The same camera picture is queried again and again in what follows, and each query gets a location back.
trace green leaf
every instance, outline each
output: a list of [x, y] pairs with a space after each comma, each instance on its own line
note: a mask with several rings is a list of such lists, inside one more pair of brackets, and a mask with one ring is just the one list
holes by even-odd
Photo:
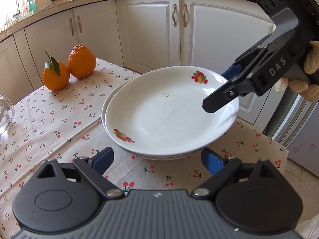
[[52, 63], [50, 61], [47, 61], [44, 63], [44, 67], [50, 69], [52, 67]]
[[53, 64], [54, 72], [55, 74], [60, 77], [60, 68], [59, 68], [59, 63], [55, 60], [54, 57], [50, 57], [50, 60]]

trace gloved hand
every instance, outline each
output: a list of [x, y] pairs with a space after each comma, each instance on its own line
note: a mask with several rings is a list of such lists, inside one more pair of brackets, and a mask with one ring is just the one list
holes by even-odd
[[[310, 41], [312, 49], [309, 51], [306, 61], [304, 63], [304, 70], [307, 74], [313, 74], [319, 69], [319, 42]], [[287, 85], [289, 85], [291, 91], [300, 94], [306, 100], [310, 102], [316, 102], [319, 100], [319, 86], [317, 84], [308, 85], [302, 80], [288, 80], [285, 77], [280, 78], [274, 85], [277, 93], [282, 93]]]

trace plate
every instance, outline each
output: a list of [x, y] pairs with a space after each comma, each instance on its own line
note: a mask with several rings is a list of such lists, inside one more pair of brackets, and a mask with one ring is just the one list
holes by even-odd
[[105, 114], [110, 137], [141, 156], [181, 156], [222, 136], [233, 124], [238, 98], [215, 113], [202, 108], [205, 97], [227, 80], [198, 67], [177, 66], [148, 72], [122, 87]]
[[110, 94], [109, 96], [106, 98], [103, 106], [102, 106], [102, 115], [101, 115], [101, 119], [102, 119], [102, 124], [104, 129], [106, 130], [106, 126], [105, 126], [105, 113], [106, 113], [106, 109], [107, 106], [109, 105], [111, 99], [114, 97], [115, 93], [117, 93], [124, 85], [126, 85], [129, 81], [132, 81], [133, 79], [127, 80], [126, 82], [120, 84], [118, 87], [116, 87]]

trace tablecloth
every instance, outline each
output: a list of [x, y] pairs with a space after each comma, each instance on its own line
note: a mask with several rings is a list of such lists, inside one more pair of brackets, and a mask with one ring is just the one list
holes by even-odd
[[[14, 107], [10, 129], [0, 136], [0, 236], [9, 239], [19, 231], [12, 213], [15, 195], [44, 159], [71, 162], [93, 156], [107, 146], [114, 149], [114, 163], [104, 177], [124, 192], [131, 189], [182, 189], [199, 186], [211, 175], [201, 163], [200, 153], [171, 161], [146, 160], [131, 155], [111, 140], [103, 128], [101, 109], [111, 91], [138, 74], [97, 59], [92, 75], [70, 77], [59, 92], [41, 87]], [[227, 157], [255, 163], [266, 157], [283, 173], [288, 150], [237, 119], [209, 147]]]

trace refrigerator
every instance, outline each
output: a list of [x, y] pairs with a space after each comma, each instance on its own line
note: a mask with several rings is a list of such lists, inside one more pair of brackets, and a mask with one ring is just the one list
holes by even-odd
[[319, 106], [300, 95], [272, 139], [289, 150], [288, 157], [319, 177]]

